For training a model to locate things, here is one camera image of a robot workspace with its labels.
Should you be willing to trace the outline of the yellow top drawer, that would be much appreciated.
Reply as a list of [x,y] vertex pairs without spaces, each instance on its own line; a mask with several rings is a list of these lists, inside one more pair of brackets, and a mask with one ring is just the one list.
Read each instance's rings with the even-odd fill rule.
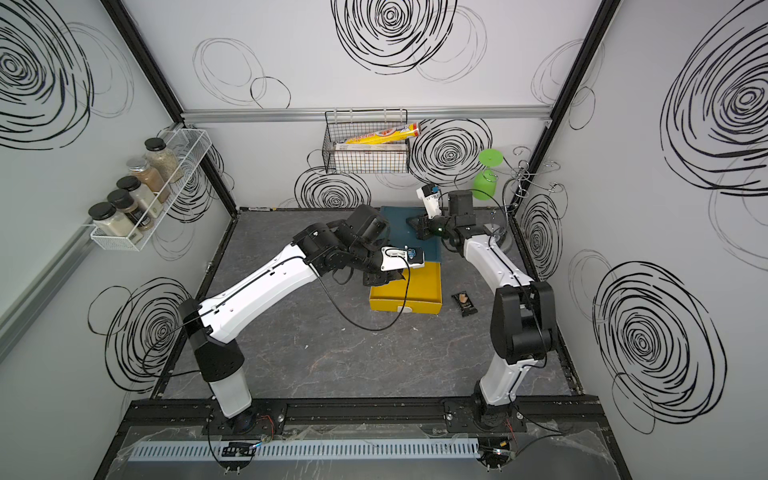
[[437,315],[443,306],[442,268],[438,262],[426,262],[421,268],[405,271],[404,278],[384,286],[372,287],[369,306],[372,311]]

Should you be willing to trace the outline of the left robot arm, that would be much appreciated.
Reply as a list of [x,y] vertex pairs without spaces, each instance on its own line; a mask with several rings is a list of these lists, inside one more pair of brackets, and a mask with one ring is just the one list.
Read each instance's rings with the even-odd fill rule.
[[272,260],[224,292],[178,308],[197,367],[236,433],[257,421],[238,335],[283,298],[328,273],[350,269],[367,286],[410,280],[423,267],[420,247],[386,244],[388,221],[369,205],[342,220],[314,223],[293,236]]

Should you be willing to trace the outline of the black cookie packet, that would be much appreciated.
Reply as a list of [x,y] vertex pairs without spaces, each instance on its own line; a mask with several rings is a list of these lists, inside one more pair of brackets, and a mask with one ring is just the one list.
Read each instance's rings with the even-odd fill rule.
[[475,307],[466,291],[453,294],[452,298],[457,303],[462,317],[468,317],[478,313],[478,309]]

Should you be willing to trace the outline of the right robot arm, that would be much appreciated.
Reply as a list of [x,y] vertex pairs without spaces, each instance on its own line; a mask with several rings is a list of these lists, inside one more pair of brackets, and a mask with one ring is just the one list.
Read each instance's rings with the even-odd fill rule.
[[425,214],[410,217],[407,223],[417,237],[448,241],[494,293],[490,321],[494,356],[473,393],[474,421],[490,430],[509,419],[525,376],[544,367],[554,349],[558,332],[554,293],[548,283],[532,279],[509,259],[495,231],[477,223],[471,191],[449,192],[447,213],[441,209],[443,194],[437,185],[424,185],[416,195]]

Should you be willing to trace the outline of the teal drawer cabinet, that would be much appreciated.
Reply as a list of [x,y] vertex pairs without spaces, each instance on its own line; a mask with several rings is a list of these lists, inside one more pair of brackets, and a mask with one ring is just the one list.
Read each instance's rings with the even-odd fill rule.
[[442,262],[442,244],[439,238],[419,239],[414,227],[407,223],[411,217],[421,217],[426,214],[423,207],[382,206],[380,214],[388,221],[389,229],[386,235],[387,246],[420,247],[424,250],[426,262]]

